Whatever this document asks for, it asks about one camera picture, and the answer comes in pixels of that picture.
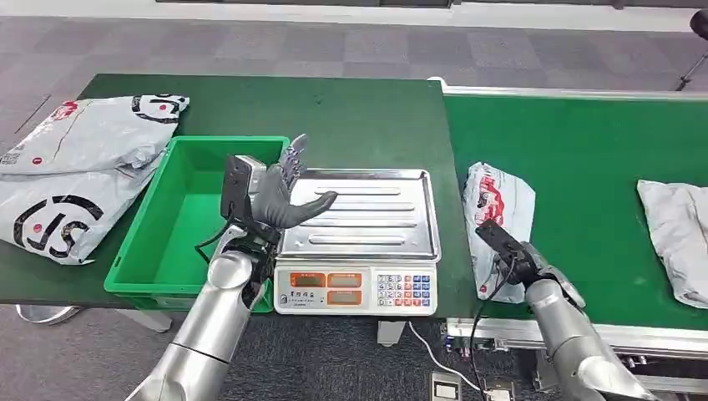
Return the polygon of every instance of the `black robotic glove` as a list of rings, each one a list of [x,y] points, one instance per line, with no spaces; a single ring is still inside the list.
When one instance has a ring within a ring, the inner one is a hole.
[[[306,169],[300,154],[307,144],[306,135],[295,138],[272,165],[258,184],[258,193],[253,201],[253,220],[276,229],[292,228],[327,211],[336,199],[336,192],[328,191],[316,200],[295,206],[290,203],[290,194],[301,172]]]

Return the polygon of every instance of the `sf express logo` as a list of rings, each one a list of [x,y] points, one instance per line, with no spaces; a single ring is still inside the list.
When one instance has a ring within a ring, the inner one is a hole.
[[[172,94],[134,96],[133,113],[141,119],[161,124],[177,124],[177,114],[187,99]]]
[[[95,203],[91,200],[83,198],[76,195],[64,195],[64,196],[52,196],[49,199],[42,200],[37,204],[31,206],[29,209],[25,210],[14,222],[13,227],[13,239],[15,243],[21,247],[25,247],[25,242],[27,245],[36,249],[37,251],[44,251],[49,243],[49,239],[52,234],[59,229],[59,235],[62,241],[66,244],[65,249],[59,250],[53,246],[49,247],[49,254],[58,259],[62,259],[68,256],[69,251],[71,251],[72,246],[76,243],[76,240],[72,237],[73,230],[81,230],[86,232],[89,230],[89,226],[83,221],[69,221],[64,222],[64,218],[67,216],[64,213],[57,213],[53,219],[45,226],[43,223],[43,218],[37,219],[36,216],[46,217],[46,213],[41,213],[40,211],[44,209],[47,205],[62,205],[69,207],[78,207],[88,212],[88,214],[93,217],[95,221],[98,221],[103,215],[104,211],[101,210]],[[34,223],[31,225],[32,232],[35,235],[41,235],[39,241],[36,241],[29,236],[25,238],[24,227],[25,223]]]

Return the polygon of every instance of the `red digital display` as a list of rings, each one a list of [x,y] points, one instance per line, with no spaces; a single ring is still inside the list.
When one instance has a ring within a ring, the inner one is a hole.
[[[329,288],[359,288],[362,286],[361,273],[330,273],[327,277]]]
[[[290,273],[291,287],[326,287],[325,275],[322,273]]]
[[[361,305],[361,291],[329,291],[327,293],[328,305]]]

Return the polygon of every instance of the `gray carpet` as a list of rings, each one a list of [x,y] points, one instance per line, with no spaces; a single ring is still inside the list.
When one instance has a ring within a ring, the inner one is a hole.
[[[97,73],[442,76],[477,86],[670,90],[706,48],[688,33],[0,18],[0,151]],[[686,90],[708,90],[708,68]],[[174,336],[105,310],[41,327],[0,307],[0,322],[0,401],[121,400]],[[416,324],[448,366],[471,377],[466,361],[440,348],[436,321]],[[479,366],[513,379],[518,399],[558,399],[532,391],[532,361],[528,353],[481,353]],[[377,346],[370,318],[257,316],[221,399],[425,400],[433,369],[408,330],[399,345]],[[476,399],[466,387],[464,395]]]

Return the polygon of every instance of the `barcode label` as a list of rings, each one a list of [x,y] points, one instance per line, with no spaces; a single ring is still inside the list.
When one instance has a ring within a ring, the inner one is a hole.
[[[20,155],[20,153],[6,153],[0,159],[0,165],[15,165],[17,164]]]

